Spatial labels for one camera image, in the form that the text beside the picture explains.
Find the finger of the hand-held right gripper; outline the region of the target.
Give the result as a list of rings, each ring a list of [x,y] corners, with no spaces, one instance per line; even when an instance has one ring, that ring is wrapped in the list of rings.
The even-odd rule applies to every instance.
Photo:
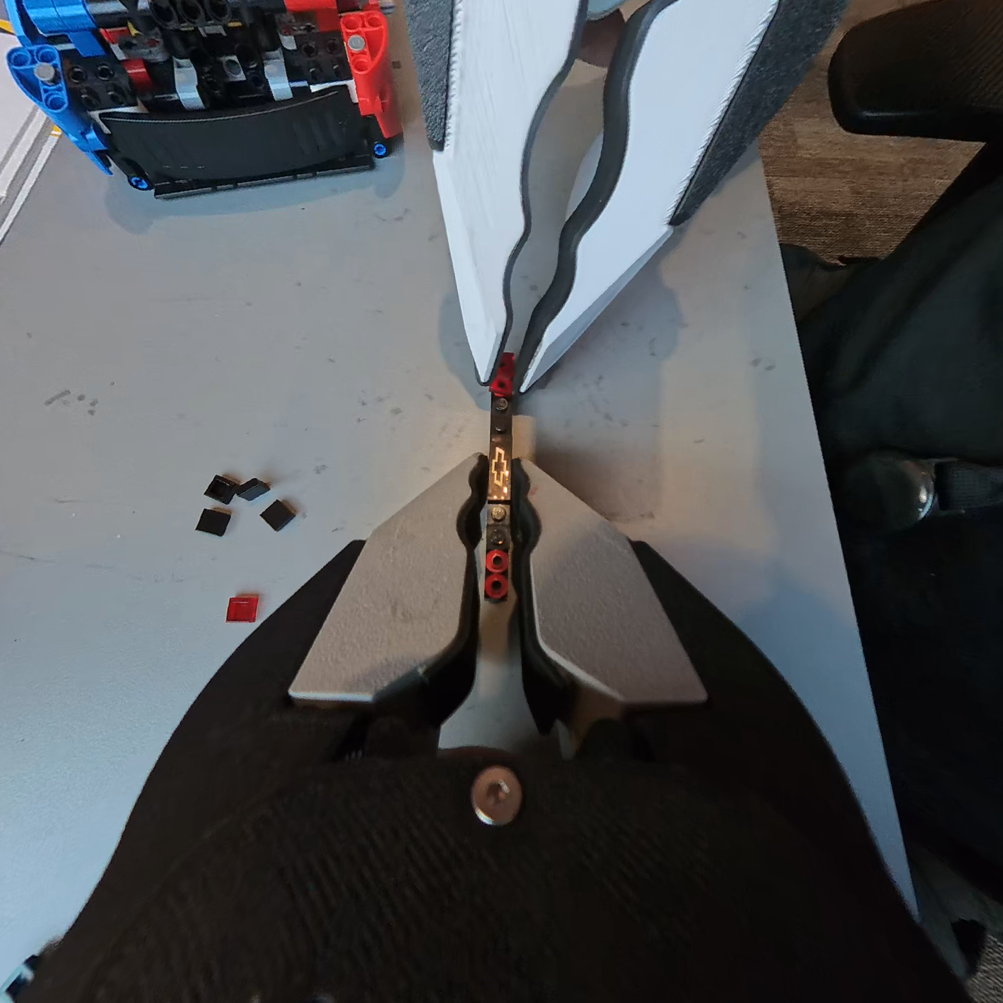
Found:
[[[454,3],[445,141],[433,168],[477,380],[494,377],[512,325],[511,274],[531,228],[530,152],[566,78],[585,1]]]
[[[604,88],[599,159],[558,241],[518,374],[526,392],[672,232],[671,219],[777,2],[650,2],[627,22]]]

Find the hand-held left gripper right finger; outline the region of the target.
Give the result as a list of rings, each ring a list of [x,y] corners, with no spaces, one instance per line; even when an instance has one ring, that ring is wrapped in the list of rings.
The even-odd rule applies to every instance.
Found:
[[[514,488],[522,685],[538,730],[703,704],[632,542],[530,460]]]

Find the black brick strip red studs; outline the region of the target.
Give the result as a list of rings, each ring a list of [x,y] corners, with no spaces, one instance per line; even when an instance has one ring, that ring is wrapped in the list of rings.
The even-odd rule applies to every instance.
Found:
[[[493,393],[487,457],[484,527],[484,598],[500,604],[510,586],[512,413],[510,399]]]

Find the open instruction booklet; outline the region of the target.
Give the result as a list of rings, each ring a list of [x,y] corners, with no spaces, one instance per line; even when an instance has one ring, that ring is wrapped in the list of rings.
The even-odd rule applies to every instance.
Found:
[[[10,76],[1,80],[1,240],[13,227],[60,131]]]

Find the person's black clothed legs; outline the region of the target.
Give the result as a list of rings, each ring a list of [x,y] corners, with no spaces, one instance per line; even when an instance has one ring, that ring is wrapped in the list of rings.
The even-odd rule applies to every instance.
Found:
[[[924,925],[1001,949],[1001,142],[881,259],[783,246]]]

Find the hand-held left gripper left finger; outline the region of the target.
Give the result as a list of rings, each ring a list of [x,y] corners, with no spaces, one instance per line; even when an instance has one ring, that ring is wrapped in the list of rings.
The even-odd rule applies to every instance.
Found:
[[[486,458],[475,453],[385,520],[349,573],[289,696],[440,725],[474,676]]]

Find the black office chair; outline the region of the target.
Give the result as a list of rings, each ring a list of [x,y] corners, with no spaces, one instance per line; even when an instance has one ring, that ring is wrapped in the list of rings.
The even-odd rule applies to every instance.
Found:
[[[846,132],[999,141],[1002,3],[924,2],[860,23],[835,47],[829,94]]]

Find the blue red toy brick car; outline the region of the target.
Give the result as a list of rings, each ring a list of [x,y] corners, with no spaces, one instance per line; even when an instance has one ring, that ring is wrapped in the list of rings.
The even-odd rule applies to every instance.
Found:
[[[3,2],[14,82],[156,197],[372,169],[402,132],[392,2]]]

